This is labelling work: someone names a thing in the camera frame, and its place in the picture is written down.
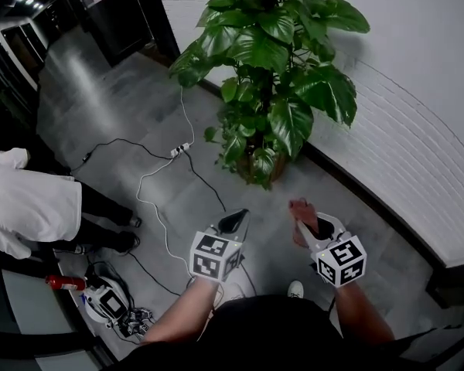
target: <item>white cube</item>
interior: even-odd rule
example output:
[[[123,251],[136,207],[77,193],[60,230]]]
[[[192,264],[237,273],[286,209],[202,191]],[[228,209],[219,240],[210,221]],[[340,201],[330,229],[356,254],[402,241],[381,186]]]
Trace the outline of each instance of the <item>white cube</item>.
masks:
[[[242,242],[198,232],[191,246],[190,272],[211,281],[225,281],[239,266],[243,249]]]
[[[343,240],[316,254],[318,273],[325,281],[339,288],[366,272],[367,254],[358,237]]]

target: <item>white cable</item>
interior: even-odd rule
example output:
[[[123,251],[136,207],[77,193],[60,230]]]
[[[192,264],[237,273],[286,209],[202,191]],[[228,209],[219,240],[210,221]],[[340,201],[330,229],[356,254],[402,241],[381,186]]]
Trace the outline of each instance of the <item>white cable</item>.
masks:
[[[147,175],[143,175],[141,176],[141,179],[139,180],[139,187],[138,187],[138,191],[136,192],[136,199],[139,201],[139,202],[143,202],[143,203],[147,203],[149,205],[153,205],[153,207],[155,208],[155,213],[156,213],[156,218],[158,219],[158,221],[160,222],[160,224],[163,226],[163,229],[165,230],[165,247],[167,248],[167,252],[170,254],[170,256],[174,257],[174,258],[177,258],[179,260],[182,260],[184,261],[184,264],[186,265],[186,272],[187,274],[190,276],[190,277],[193,277],[191,275],[191,273],[189,272],[189,265],[187,264],[187,260],[185,260],[184,258],[182,257],[178,257],[178,256],[175,256],[173,255],[171,252],[170,252],[170,249],[169,249],[169,235],[168,235],[168,232],[167,232],[167,227],[165,226],[165,224],[162,222],[162,220],[160,219],[160,213],[158,211],[158,207],[157,205],[155,205],[153,202],[149,202],[149,201],[145,201],[141,198],[139,198],[139,193],[141,192],[141,185],[142,185],[142,180],[145,178],[145,177],[148,177],[148,176],[153,176],[154,174],[160,172],[163,168],[166,168],[167,166],[169,166],[172,162],[174,162],[175,159],[171,159],[169,162],[167,162],[166,164],[164,164],[163,166],[159,167],[158,169],[156,169],[154,172],[152,173],[148,173]]]
[[[186,120],[187,120],[187,122],[189,122],[189,126],[191,127],[191,132],[193,133],[193,141],[191,141],[189,143],[189,146],[192,146],[194,144],[194,140],[195,140],[195,138],[194,138],[194,128],[193,128],[193,124],[191,124],[191,121],[189,121],[189,118],[187,117],[186,107],[184,106],[184,102],[183,102],[183,91],[184,91],[184,88],[180,87],[180,103],[183,106],[184,115],[186,116]]]

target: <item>red fire extinguisher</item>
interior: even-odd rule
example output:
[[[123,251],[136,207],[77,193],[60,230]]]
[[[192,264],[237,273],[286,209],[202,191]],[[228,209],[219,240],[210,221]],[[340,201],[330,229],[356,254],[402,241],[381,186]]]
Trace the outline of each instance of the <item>red fire extinguisher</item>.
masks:
[[[50,275],[46,277],[45,282],[55,290],[82,291],[86,288],[86,282],[81,277]]]

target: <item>black shirt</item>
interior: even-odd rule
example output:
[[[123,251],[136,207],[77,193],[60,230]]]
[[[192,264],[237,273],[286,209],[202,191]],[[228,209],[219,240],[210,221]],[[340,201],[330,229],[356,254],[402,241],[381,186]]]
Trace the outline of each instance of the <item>black shirt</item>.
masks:
[[[109,370],[192,367],[231,369],[310,366],[359,369],[353,351],[313,302],[281,296],[242,298],[219,307],[198,342],[157,342],[134,350]]]

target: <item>power strip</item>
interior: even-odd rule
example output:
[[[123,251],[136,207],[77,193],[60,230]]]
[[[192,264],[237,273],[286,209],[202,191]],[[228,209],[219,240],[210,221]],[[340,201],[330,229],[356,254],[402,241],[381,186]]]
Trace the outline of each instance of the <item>power strip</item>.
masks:
[[[175,158],[177,155],[180,155],[180,154],[182,154],[183,152],[189,150],[190,147],[191,147],[191,146],[189,145],[189,143],[184,143],[183,145],[180,145],[179,147],[174,148],[173,150],[171,150],[170,156],[171,156],[172,158]]]

